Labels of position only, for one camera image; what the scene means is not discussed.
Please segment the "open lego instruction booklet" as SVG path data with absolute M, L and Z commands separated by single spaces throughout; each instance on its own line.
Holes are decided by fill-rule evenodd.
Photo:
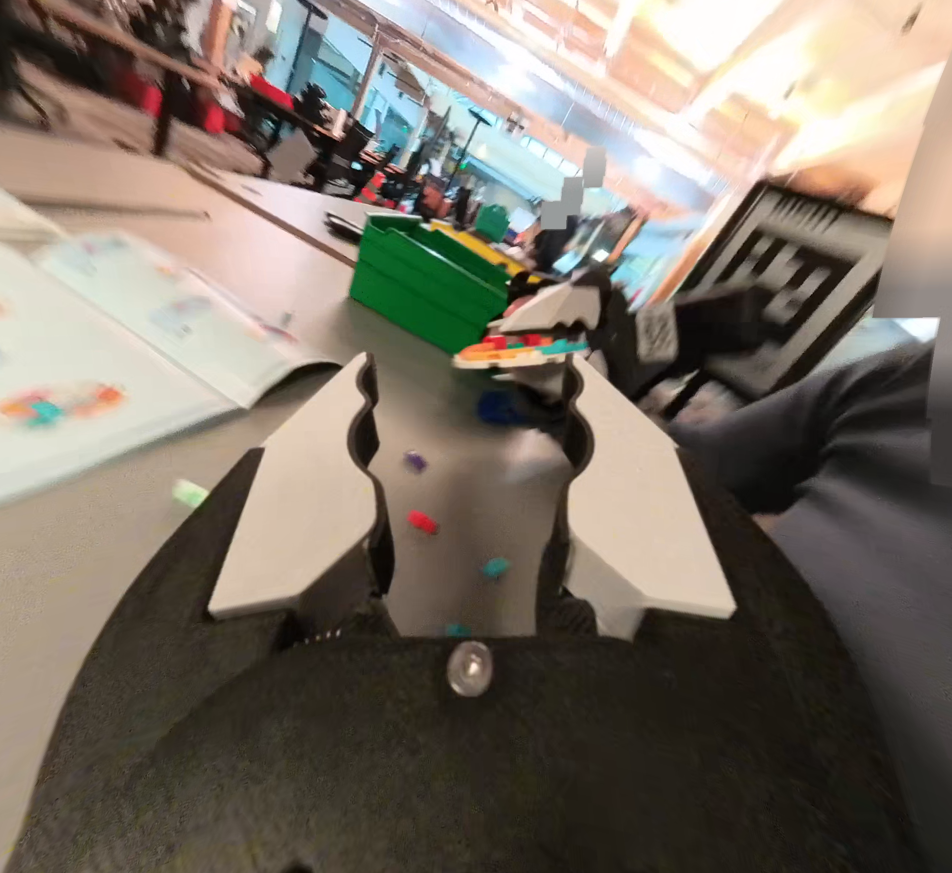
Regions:
M 128 233 L 1 255 L 2 505 L 338 368 Z

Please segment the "yellow plastic bin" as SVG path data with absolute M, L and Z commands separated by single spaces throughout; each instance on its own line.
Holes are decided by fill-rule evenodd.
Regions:
M 427 227 L 430 231 L 443 233 L 457 244 L 468 248 L 474 254 L 481 257 L 482 260 L 489 262 L 497 270 L 506 272 L 509 278 L 525 273 L 528 275 L 530 285 L 539 284 L 541 282 L 541 278 L 526 269 L 521 261 L 495 248 L 495 246 L 486 243 L 474 233 L 459 232 L 445 222 L 430 222 L 427 224 Z

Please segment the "instruction booklet with picture cover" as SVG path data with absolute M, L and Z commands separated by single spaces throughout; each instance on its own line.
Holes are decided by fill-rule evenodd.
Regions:
M 59 226 L 1 190 L 1 243 L 44 246 L 67 237 Z

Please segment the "colourful lego plate model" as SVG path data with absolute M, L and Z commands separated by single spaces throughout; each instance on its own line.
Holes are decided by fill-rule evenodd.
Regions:
M 453 367 L 471 370 L 520 369 L 563 364 L 567 357 L 587 358 L 588 342 L 581 337 L 490 334 L 452 357 Z

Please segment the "black framed marker sign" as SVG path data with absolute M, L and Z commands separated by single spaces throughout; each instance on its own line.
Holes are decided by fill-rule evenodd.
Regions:
M 872 308 L 894 219 L 759 182 L 715 232 L 678 291 L 752 285 L 768 293 L 765 341 L 713 357 L 674 402 L 716 384 L 744 403 L 805 377 Z

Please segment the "blue lego brick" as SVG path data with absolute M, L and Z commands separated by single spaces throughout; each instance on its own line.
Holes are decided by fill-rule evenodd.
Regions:
M 526 416 L 510 391 L 484 391 L 475 405 L 480 422 L 491 427 L 524 427 Z

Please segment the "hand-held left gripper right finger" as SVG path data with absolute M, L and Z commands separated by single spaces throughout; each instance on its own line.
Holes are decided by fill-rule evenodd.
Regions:
M 586 360 L 565 369 L 568 592 L 600 635 L 632 640 L 650 610 L 718 621 L 736 602 L 676 444 Z

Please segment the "person's right forearm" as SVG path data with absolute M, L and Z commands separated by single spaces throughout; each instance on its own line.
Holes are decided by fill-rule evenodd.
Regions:
M 834 484 L 863 509 L 920 502 L 938 489 L 926 416 L 933 354 L 934 344 L 898 346 L 668 434 L 751 514 L 780 514 Z

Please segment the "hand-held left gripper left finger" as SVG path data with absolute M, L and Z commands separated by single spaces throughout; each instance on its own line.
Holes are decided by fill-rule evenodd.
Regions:
M 262 456 L 208 602 L 217 621 L 289 610 L 339 621 L 392 583 L 372 354 L 359 353 L 278 427 Z

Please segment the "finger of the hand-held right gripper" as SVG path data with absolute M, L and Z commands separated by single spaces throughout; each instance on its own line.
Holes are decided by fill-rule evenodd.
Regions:
M 570 360 L 517 368 L 517 384 L 540 401 L 564 401 Z
M 518 298 L 489 323 L 490 333 L 524 334 L 559 329 L 595 330 L 601 320 L 601 293 L 591 285 L 555 284 Z

